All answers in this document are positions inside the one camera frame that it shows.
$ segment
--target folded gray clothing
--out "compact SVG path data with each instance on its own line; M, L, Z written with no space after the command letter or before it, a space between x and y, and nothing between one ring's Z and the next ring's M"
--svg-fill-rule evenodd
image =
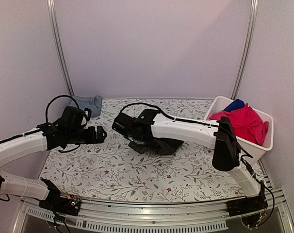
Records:
M74 99L77 101L79 108L84 110L85 108L91 109L91 117L97 117L100 115L100 110L102 108L102 97L79 97L74 96ZM69 106L77 107L73 100L70 101Z

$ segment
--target dark blue fabric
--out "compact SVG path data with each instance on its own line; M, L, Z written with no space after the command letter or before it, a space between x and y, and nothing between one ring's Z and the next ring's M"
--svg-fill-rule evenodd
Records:
M91 109L91 117L97 117L100 115L101 107L102 107L102 97L95 96L95 97L79 97L74 96L74 99L77 101L80 109L84 110L85 108ZM74 101L70 101L68 104L69 106L76 107Z
M240 108L244 108L245 103L242 100L236 99L234 102L229 104L224 111L231 113L234 110L238 110Z

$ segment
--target floral pattern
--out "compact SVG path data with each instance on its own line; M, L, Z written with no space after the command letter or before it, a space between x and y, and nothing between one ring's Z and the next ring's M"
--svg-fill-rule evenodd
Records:
M101 115L89 125L102 125L108 136L103 144L81 145L69 153L52 150L41 177L50 179L64 193L82 197L137 202L192 202L243 196L226 172L212 167L213 150L185 142L175 154L139 154L128 140L112 130L123 106L146 102L179 117L202 119L211 100L104 100ZM138 116L146 107L124 110ZM262 175L260 166L254 166Z

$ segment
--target pink fabric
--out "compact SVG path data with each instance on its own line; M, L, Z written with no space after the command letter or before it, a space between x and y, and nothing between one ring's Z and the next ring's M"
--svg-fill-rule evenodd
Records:
M260 116L248 104L244 108L232 111L222 111L212 115L209 120L220 120L221 117L228 117L231 121L235 134L249 142L263 145L269 130L269 122L262 121Z

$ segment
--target laundry basket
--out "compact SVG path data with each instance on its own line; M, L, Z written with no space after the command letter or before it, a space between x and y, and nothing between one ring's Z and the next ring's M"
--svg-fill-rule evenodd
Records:
M231 104L233 102L233 100L228 99L226 97L223 96L218 96L215 98L215 100L213 101L212 105L210 106L209 110L207 111L204 120L208 120L209 117L215 113L219 113L221 111L223 111L229 104ZM267 114L264 113L262 111L259 111L257 109L253 110L256 111L256 113L258 113L258 115L261 117L261 119L265 122L268 121L269 122L269 130L268 130L268 134L266 136L266 139L264 141L264 144L262 146L259 146L255 143L249 142L243 138L237 137L238 142L240 143L240 145L248 152L250 153L253 158L246 158L246 160L251 164L255 164L263 155L264 153L266 153L267 151L272 149L273 146L273 133L274 133L274 122L272 117Z

